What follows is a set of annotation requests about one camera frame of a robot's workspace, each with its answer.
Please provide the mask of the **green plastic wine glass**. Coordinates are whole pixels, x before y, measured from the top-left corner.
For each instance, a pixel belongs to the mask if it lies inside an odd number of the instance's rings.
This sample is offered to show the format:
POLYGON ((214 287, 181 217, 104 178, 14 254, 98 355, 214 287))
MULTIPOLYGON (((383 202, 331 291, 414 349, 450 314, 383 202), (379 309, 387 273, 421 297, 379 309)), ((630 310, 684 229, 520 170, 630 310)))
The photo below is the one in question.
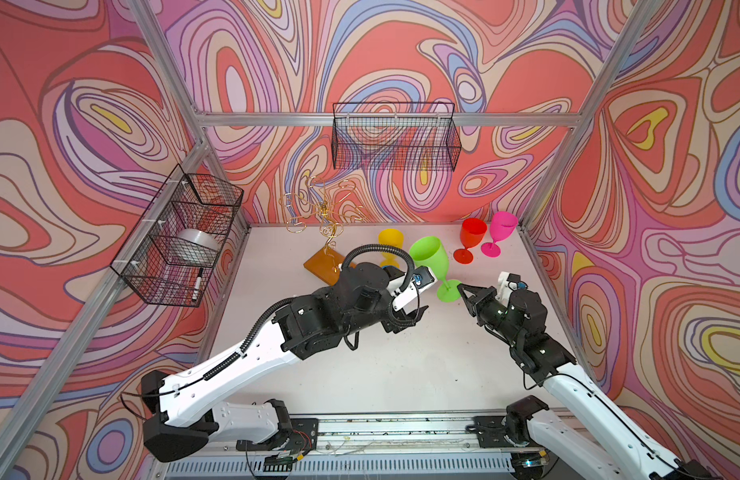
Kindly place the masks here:
POLYGON ((447 251, 439 237, 426 236, 416 241, 409 249, 409 254, 417 266, 426 266, 440 281, 437 297, 445 303, 460 299, 459 280, 448 278, 450 261, 447 251))

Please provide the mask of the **red plastic wine glass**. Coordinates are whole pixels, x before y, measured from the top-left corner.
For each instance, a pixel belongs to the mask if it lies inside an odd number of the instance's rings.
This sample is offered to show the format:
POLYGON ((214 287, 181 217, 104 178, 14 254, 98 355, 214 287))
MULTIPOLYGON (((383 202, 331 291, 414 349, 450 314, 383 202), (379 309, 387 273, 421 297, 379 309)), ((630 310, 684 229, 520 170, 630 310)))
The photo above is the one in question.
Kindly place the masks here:
POLYGON ((478 218, 468 218, 461 224, 461 247, 454 251, 454 259, 460 264, 470 264, 474 260, 472 249, 478 246, 486 232, 487 224, 478 218))

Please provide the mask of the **pink plastic wine glass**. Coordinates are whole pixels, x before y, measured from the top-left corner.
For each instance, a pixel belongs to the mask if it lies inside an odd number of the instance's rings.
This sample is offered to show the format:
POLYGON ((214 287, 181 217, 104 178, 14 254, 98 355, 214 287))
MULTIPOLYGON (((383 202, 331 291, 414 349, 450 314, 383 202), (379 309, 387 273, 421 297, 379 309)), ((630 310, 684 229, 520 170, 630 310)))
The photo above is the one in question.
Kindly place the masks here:
POLYGON ((482 253, 489 258, 501 255, 499 243, 509 238, 519 224, 519 219, 506 211, 496 212, 489 225, 490 241, 481 245, 482 253))

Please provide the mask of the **yellow plastic wine glass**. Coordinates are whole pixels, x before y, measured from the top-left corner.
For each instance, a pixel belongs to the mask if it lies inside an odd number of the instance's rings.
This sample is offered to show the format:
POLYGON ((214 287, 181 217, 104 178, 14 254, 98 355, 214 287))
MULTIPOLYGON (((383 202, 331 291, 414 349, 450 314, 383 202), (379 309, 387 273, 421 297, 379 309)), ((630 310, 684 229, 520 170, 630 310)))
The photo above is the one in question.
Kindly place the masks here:
MULTIPOLYGON (((404 241, 404 234, 395 228, 384 229, 378 235, 378 243, 386 246, 402 249, 404 247, 404 241)), ((388 252, 383 252, 382 256, 383 260, 380 263, 381 267, 399 267, 398 256, 388 252)))

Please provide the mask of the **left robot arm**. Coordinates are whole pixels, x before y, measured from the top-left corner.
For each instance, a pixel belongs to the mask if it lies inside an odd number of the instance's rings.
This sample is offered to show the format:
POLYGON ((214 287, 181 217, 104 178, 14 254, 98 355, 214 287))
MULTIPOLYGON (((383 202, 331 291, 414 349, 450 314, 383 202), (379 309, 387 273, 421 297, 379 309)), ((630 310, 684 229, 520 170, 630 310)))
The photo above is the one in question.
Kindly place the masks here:
POLYGON ((355 248, 334 285, 274 303, 241 342, 183 372, 145 375, 138 395, 150 413, 143 421, 145 448, 162 463, 187 458, 211 443, 234 442, 249 451, 313 449, 315 440, 293 424, 283 401, 242 405, 229 397, 318 353, 340 345, 356 350, 368 327, 379 324, 388 333, 400 333, 417 325, 427 309, 421 295, 438 280, 401 248, 355 248))

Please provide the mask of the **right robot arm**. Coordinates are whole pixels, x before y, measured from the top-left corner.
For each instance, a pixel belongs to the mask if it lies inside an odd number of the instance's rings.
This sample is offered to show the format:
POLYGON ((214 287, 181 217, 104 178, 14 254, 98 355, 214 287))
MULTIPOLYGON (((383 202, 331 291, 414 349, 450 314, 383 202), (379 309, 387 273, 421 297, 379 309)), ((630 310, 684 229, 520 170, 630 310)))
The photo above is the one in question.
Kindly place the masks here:
POLYGON ((534 395, 511 404, 502 432, 507 442, 536 443, 584 479, 712 479, 707 467, 684 461, 630 419, 546 331, 548 310, 538 293, 510 275, 499 288, 461 284, 458 291, 480 327, 509 348, 533 384, 546 390, 588 431, 567 427, 534 395))

